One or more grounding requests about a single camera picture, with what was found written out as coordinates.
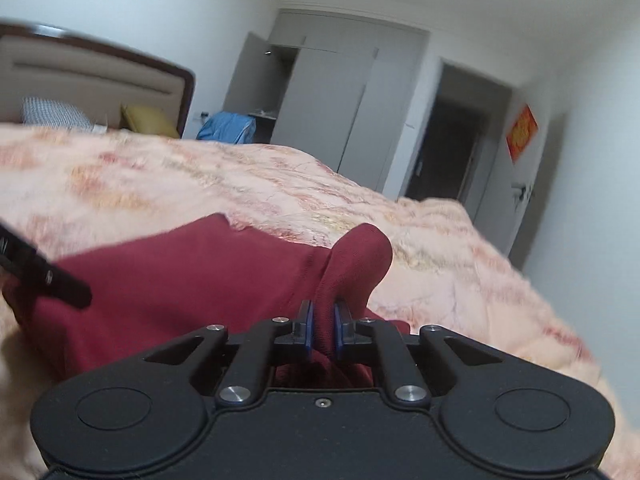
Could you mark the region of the dark red garment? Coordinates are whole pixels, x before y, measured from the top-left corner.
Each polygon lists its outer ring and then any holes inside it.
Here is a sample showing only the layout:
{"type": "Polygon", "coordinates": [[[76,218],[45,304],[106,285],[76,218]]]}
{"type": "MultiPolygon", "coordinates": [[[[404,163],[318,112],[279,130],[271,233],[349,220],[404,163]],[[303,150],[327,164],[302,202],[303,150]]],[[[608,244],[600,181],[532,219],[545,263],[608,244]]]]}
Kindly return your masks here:
{"type": "Polygon", "coordinates": [[[254,228],[234,228],[221,214],[180,228],[104,246],[61,260],[91,288],[77,310],[37,297],[17,280],[3,295],[26,338],[53,373],[70,378],[164,344],[210,324],[232,334],[276,316],[295,318],[304,301],[314,307],[308,362],[277,374],[281,386],[367,387],[361,365],[335,359],[334,307],[354,318],[390,270],[393,249],[376,226],[363,223],[324,248],[281,240],[254,228]]]}

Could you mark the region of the blue clothing pile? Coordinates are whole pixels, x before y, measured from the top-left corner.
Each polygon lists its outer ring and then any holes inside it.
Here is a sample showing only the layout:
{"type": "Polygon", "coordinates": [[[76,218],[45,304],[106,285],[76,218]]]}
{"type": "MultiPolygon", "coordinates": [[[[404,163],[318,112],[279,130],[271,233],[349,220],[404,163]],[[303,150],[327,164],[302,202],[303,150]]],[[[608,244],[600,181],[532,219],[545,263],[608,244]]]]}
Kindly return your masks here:
{"type": "Polygon", "coordinates": [[[198,132],[199,141],[227,144],[251,144],[254,140],[254,117],[229,112],[218,112],[209,117],[198,132]]]}

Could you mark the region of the floral peach bed quilt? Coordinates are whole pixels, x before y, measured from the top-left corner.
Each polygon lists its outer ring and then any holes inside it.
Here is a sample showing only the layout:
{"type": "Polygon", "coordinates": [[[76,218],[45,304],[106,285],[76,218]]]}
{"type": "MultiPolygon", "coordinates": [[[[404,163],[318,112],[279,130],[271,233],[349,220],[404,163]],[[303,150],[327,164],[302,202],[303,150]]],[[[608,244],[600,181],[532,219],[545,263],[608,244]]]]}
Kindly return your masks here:
{"type": "Polygon", "coordinates": [[[582,340],[452,200],[393,202],[292,148],[1,129],[1,217],[50,257],[216,212],[237,229],[321,247],[371,223],[393,247],[369,302],[376,314],[440,323],[608,393],[582,340]]]}

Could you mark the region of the checked grey pillow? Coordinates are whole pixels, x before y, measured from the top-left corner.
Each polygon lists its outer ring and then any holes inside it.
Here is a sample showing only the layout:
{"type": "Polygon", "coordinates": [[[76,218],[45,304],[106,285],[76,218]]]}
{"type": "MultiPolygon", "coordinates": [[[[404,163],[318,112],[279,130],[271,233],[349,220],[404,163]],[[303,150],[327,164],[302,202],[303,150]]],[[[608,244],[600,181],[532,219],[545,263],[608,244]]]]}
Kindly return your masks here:
{"type": "Polygon", "coordinates": [[[25,125],[91,130],[93,122],[76,106],[40,98],[26,98],[22,104],[25,125]]]}

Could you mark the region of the beige padded wooden headboard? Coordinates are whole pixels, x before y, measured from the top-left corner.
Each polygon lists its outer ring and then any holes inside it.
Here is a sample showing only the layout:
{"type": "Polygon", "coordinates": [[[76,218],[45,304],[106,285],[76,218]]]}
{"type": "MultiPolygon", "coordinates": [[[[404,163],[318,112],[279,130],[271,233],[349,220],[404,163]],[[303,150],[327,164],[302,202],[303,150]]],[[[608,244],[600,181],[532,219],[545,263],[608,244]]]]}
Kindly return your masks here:
{"type": "Polygon", "coordinates": [[[40,24],[1,23],[1,120],[22,121],[30,96],[70,103],[94,123],[122,124],[120,108],[162,110],[184,133],[195,76],[187,68],[40,24]]]}

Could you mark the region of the yellow pillow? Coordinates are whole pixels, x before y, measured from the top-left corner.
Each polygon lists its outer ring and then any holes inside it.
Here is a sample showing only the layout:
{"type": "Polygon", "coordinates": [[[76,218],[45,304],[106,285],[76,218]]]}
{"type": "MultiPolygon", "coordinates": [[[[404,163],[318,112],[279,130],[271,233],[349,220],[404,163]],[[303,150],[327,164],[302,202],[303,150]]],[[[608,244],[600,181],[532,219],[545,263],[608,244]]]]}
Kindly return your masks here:
{"type": "Polygon", "coordinates": [[[134,133],[166,136],[179,139],[180,133],[169,117],[160,109],[147,105],[122,105],[120,116],[124,127],[134,133]]]}

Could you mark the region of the grey room door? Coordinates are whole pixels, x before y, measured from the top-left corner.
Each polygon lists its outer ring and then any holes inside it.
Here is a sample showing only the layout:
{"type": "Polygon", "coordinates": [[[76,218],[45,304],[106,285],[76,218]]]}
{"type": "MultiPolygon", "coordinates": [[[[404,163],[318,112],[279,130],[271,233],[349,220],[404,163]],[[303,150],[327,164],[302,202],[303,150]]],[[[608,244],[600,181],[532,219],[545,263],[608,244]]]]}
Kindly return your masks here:
{"type": "Polygon", "coordinates": [[[526,155],[512,162],[505,146],[498,148],[474,218],[474,226],[491,245],[523,270],[533,248],[563,153],[568,108],[558,104],[544,138],[529,144],[539,152],[538,166],[526,155]]]}

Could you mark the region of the red paper door decoration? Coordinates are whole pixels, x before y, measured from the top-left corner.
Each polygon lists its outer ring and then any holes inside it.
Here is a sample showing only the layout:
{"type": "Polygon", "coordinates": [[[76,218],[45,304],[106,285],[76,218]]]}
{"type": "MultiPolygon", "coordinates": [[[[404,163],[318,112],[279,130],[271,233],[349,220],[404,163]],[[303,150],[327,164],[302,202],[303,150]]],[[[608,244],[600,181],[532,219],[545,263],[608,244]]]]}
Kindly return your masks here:
{"type": "Polygon", "coordinates": [[[538,131],[538,122],[532,109],[525,104],[515,119],[510,131],[506,134],[506,147],[508,148],[511,162],[514,164],[524,153],[528,144],[538,131]]]}

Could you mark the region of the grey wardrobe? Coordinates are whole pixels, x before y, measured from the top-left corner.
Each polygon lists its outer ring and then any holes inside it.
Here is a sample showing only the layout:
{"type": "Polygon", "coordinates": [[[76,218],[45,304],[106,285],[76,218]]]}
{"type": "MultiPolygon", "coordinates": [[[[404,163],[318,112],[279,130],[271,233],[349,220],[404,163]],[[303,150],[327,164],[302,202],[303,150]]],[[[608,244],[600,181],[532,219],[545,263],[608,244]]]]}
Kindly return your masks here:
{"type": "Polygon", "coordinates": [[[222,108],[266,114],[271,143],[379,191],[426,43],[414,28],[282,10],[268,38],[246,36],[222,108]]]}

